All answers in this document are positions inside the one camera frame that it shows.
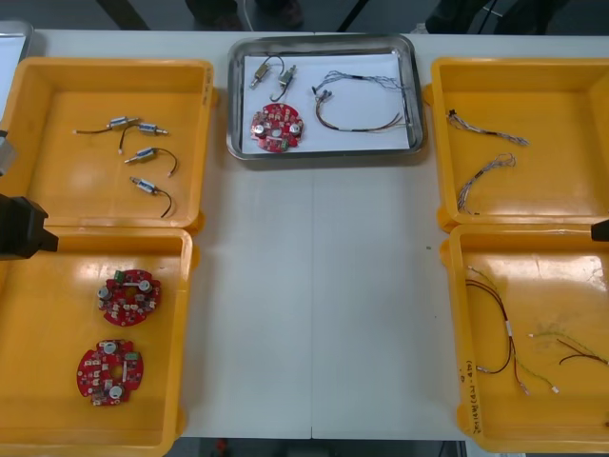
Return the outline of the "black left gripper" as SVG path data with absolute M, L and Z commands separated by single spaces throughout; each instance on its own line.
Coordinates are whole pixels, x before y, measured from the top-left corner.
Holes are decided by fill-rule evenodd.
M 58 237 L 44 227 L 48 217 L 26 197 L 1 195 L 1 259 L 29 259 L 39 250 L 56 252 Z

